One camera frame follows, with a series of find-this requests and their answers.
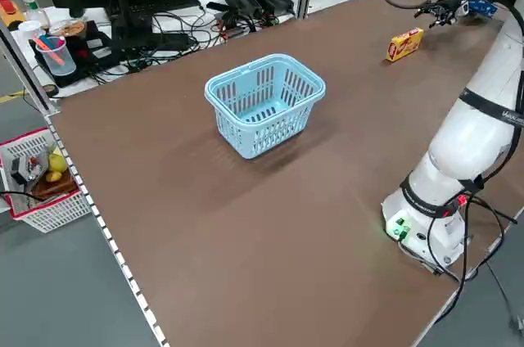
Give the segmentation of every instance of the brown tabletop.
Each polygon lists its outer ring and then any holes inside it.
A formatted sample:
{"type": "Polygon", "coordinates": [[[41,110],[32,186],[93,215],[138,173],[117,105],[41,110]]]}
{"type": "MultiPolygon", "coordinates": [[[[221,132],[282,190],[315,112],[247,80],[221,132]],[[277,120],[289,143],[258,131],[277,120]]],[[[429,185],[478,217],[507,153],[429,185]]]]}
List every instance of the brown tabletop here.
{"type": "MultiPolygon", "coordinates": [[[[432,29],[420,51],[382,60],[392,36],[429,20],[354,0],[63,101],[52,121],[171,345],[406,346],[435,316],[456,285],[400,253],[380,204],[500,23],[432,29]],[[204,84],[274,52],[327,94],[300,136],[244,160],[204,84]]],[[[521,153],[486,198],[515,214],[523,173],[521,153]]],[[[471,222],[478,261],[497,228],[477,208],[471,222]]]]}

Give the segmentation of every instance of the lemon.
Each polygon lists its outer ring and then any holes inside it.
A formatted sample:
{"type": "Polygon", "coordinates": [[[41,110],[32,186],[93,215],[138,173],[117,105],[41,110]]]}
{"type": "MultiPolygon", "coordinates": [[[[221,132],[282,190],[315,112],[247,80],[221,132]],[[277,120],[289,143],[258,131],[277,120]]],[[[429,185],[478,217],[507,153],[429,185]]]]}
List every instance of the lemon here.
{"type": "Polygon", "coordinates": [[[67,163],[64,156],[52,153],[49,155],[49,171],[64,173],[67,170],[67,163]]]}
{"type": "Polygon", "coordinates": [[[46,174],[46,181],[49,183],[59,181],[60,178],[62,178],[62,173],[59,173],[58,171],[51,171],[46,174]]]}

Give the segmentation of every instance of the plastic basket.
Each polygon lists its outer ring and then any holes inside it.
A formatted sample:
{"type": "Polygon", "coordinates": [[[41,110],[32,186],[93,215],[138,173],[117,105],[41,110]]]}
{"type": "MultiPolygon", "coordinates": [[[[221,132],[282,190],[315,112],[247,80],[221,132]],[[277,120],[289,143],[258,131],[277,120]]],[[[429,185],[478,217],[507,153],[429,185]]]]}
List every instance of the plastic basket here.
{"type": "Polygon", "coordinates": [[[245,159],[304,130],[313,104],[325,93],[320,77],[282,54],[218,75],[205,91],[220,134],[245,159]]]}
{"type": "MultiPolygon", "coordinates": [[[[14,158],[21,155],[36,156],[44,147],[53,143],[51,132],[47,128],[41,128],[0,144],[0,173],[5,190],[20,190],[11,175],[4,170],[11,166],[14,158]]],[[[40,232],[50,232],[90,212],[80,190],[59,196],[43,205],[37,205],[37,201],[17,194],[7,195],[6,200],[11,206],[14,220],[21,220],[40,232]]]]}

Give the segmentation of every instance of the white bottle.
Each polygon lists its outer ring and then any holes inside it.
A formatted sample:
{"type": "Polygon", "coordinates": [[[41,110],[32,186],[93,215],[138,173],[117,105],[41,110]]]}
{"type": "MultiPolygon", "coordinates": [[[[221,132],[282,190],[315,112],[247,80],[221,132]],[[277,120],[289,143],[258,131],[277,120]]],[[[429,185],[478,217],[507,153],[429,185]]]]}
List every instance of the white bottle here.
{"type": "Polygon", "coordinates": [[[25,7],[27,9],[27,11],[25,12],[25,19],[36,20],[40,22],[40,26],[42,26],[43,29],[49,29],[49,26],[51,26],[49,17],[47,17],[47,14],[44,11],[44,9],[38,7],[38,3],[36,2],[36,0],[22,1],[24,1],[25,7]]]}

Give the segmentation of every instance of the light blue plastic basket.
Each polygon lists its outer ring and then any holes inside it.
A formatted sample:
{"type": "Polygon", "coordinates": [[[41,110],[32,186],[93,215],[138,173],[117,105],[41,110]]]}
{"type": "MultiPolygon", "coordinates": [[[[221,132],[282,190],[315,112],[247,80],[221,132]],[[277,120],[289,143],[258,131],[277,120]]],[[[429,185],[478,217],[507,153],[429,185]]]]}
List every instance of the light blue plastic basket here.
{"type": "Polygon", "coordinates": [[[220,134],[252,159],[304,130],[326,85],[299,61],[273,54],[217,75],[206,84],[220,134]]]}

